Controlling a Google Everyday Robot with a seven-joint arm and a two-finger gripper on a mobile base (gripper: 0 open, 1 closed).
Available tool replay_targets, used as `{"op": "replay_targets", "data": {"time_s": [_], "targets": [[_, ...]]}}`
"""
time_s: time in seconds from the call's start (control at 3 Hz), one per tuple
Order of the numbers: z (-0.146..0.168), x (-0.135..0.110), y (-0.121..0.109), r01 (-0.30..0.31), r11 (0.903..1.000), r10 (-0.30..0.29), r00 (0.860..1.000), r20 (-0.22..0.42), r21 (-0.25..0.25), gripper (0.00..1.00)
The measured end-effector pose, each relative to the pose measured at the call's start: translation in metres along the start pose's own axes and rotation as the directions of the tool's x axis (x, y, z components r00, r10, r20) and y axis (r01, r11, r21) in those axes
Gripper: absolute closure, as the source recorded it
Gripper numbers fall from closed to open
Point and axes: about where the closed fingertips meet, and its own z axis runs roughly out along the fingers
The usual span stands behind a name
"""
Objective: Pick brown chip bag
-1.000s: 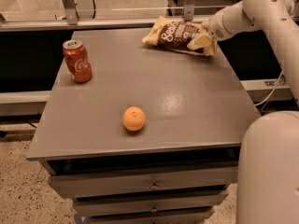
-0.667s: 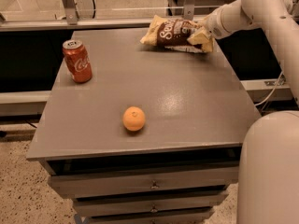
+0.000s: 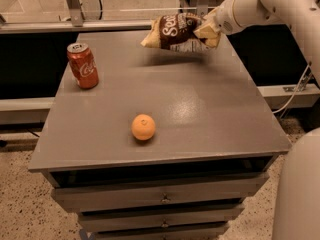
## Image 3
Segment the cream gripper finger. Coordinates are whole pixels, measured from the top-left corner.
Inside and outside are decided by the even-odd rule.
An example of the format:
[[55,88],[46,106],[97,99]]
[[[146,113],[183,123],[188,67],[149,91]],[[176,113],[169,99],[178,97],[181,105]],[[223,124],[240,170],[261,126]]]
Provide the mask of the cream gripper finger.
[[216,48],[219,45],[221,35],[218,34],[213,38],[201,38],[200,41],[209,48]]
[[194,30],[194,34],[199,39],[214,39],[220,35],[220,28],[216,23],[217,9],[211,10],[202,19],[201,24]]

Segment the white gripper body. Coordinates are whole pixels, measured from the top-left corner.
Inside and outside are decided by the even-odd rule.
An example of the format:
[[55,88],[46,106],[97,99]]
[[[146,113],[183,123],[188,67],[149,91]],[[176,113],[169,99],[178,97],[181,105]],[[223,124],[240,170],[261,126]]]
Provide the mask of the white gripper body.
[[224,0],[216,9],[214,20],[220,31],[226,35],[242,32],[247,25],[242,22],[245,0]]

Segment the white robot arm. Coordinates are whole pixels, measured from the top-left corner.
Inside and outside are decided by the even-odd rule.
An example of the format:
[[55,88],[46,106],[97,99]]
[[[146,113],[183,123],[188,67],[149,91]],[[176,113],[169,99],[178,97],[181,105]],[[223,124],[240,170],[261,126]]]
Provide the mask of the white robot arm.
[[[231,35],[253,25],[286,25],[320,82],[320,9],[316,0],[225,0],[204,17],[198,38]],[[306,133],[283,163],[272,240],[320,240],[320,129]]]

